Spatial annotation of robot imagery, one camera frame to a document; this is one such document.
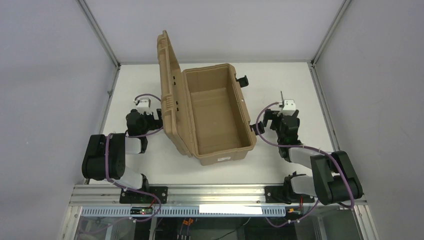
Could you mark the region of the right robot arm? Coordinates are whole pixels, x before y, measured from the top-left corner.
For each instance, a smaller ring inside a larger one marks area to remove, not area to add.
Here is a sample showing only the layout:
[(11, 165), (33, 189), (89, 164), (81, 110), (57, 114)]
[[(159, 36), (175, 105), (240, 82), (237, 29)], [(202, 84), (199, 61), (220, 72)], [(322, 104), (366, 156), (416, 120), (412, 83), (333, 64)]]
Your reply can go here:
[(300, 119), (298, 110), (293, 114), (283, 114), (269, 108), (263, 109), (254, 129), (265, 132), (268, 122), (275, 131), (281, 158), (289, 163), (299, 164), (311, 170), (312, 175), (292, 174), (284, 179), (286, 186), (283, 197), (289, 203), (303, 196), (316, 197), (323, 205), (339, 204), (353, 208), (355, 200), (363, 196), (363, 188), (345, 151), (327, 152), (304, 145), (299, 139)]

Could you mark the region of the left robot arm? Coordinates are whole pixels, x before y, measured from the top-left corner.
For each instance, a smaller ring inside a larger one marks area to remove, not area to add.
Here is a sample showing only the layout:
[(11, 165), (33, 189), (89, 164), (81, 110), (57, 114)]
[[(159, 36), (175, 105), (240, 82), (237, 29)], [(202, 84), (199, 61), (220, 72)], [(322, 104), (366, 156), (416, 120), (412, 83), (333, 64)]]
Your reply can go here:
[(162, 110), (152, 112), (132, 109), (125, 117), (124, 133), (93, 134), (90, 136), (82, 161), (81, 172), (86, 179), (106, 180), (124, 190), (150, 192), (147, 177), (126, 164), (127, 155), (144, 154), (148, 136), (163, 129)]

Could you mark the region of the tan plastic toolbox bin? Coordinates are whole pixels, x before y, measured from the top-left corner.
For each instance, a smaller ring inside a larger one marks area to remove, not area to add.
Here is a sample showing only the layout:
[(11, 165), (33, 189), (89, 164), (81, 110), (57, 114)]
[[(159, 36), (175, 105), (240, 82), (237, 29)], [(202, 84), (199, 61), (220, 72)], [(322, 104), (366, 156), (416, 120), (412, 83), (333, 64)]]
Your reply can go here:
[[(193, 156), (203, 166), (244, 159), (256, 145), (236, 70), (229, 63), (183, 70)], [(218, 158), (231, 157), (220, 161)]]

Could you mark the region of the white label on bin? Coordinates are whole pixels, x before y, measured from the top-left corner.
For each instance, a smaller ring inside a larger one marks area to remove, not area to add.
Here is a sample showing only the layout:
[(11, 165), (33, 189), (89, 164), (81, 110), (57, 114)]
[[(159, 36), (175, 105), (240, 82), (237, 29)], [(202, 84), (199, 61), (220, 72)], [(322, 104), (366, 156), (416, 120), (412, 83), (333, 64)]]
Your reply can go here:
[(230, 157), (230, 156), (227, 156), (227, 157), (221, 157), (221, 158), (218, 158), (217, 159), (217, 161), (218, 162), (224, 162), (224, 161), (229, 161), (229, 160), (231, 160), (232, 158)]

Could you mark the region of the black front toolbox latch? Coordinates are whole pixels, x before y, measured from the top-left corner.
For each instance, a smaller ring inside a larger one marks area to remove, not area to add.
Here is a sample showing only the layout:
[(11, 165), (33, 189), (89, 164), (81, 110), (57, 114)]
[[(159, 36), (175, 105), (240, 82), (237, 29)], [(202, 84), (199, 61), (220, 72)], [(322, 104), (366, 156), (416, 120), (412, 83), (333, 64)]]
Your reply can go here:
[(250, 129), (254, 132), (256, 136), (262, 135), (265, 133), (265, 127), (262, 123), (262, 121), (259, 121), (258, 123), (254, 123), (250, 125)]

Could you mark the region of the black toolbox latch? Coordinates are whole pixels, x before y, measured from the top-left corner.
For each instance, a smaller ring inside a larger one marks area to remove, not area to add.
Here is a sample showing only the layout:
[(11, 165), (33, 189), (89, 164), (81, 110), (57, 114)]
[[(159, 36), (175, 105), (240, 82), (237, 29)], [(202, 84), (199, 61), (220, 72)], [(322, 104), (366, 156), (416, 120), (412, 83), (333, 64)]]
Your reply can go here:
[(250, 125), (250, 129), (254, 132), (256, 136), (262, 135), (265, 133), (265, 127), (262, 123), (262, 121), (259, 121), (258, 123), (254, 123)]
[(240, 88), (244, 88), (249, 85), (249, 80), (246, 75), (243, 77), (237, 78), (236, 81), (239, 83)]

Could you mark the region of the tan toolbox lid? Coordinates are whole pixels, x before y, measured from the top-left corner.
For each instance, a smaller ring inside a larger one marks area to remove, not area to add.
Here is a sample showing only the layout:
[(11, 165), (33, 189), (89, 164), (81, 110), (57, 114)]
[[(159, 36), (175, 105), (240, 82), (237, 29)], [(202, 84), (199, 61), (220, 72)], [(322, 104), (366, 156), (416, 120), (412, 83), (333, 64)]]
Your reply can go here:
[(191, 157), (192, 136), (182, 71), (166, 30), (157, 37), (163, 130), (178, 152)]

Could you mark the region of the black rear toolbox latch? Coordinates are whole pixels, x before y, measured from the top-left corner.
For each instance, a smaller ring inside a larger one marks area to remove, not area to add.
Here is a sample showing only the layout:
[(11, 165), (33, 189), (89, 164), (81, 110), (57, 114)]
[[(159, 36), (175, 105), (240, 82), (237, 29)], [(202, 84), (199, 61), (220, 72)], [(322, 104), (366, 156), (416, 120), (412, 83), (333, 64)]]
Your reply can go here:
[(246, 75), (243, 77), (237, 78), (236, 81), (239, 83), (240, 88), (244, 88), (249, 85), (249, 80)]

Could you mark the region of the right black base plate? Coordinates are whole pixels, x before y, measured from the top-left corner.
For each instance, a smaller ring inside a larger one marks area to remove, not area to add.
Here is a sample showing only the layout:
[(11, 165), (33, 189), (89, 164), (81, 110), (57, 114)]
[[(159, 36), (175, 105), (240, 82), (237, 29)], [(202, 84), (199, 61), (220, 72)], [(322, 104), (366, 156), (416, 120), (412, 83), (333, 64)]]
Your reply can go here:
[(291, 188), (284, 185), (268, 185), (264, 187), (265, 202), (268, 204), (300, 204), (314, 203), (313, 197), (307, 194), (295, 193)]

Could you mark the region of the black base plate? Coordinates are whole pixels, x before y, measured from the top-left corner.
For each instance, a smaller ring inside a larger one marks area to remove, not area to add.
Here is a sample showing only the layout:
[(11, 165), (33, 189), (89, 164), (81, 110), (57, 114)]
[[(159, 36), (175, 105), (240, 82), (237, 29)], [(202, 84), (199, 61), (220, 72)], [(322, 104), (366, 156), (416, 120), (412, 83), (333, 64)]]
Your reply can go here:
[[(150, 186), (149, 193), (155, 195), (162, 204), (166, 204), (168, 201), (168, 190), (167, 186)], [(121, 191), (119, 197), (120, 204), (150, 204), (153, 200), (157, 203), (157, 200), (146, 194), (137, 193), (134, 191)]]
[(295, 193), (291, 188), (284, 185), (268, 185), (264, 187), (265, 202), (268, 204), (300, 204), (314, 203), (313, 197), (307, 194)]

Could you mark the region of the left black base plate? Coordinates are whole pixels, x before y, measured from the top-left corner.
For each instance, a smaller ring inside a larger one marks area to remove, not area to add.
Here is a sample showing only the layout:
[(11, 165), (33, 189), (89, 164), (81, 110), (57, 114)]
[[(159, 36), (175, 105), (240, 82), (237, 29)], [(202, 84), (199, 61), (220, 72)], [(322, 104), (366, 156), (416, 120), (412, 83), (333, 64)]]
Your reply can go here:
[[(155, 195), (162, 204), (166, 204), (168, 201), (168, 190), (167, 186), (150, 186), (149, 193)], [(120, 204), (150, 204), (153, 200), (157, 203), (157, 200), (146, 194), (137, 193), (134, 191), (121, 191), (119, 197)]]

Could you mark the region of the aluminium front rail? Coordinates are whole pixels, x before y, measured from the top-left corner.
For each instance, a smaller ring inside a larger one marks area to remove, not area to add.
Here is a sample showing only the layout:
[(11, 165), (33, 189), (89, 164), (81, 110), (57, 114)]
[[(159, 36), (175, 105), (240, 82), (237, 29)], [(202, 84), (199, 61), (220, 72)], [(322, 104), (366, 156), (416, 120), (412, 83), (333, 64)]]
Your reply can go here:
[[(197, 207), (203, 204), (232, 204), (245, 206), (280, 205), (274, 194), (266, 191), (268, 184), (169, 184), (156, 195), (163, 207)], [(69, 205), (76, 207), (122, 206), (127, 193), (112, 184), (76, 184)]]

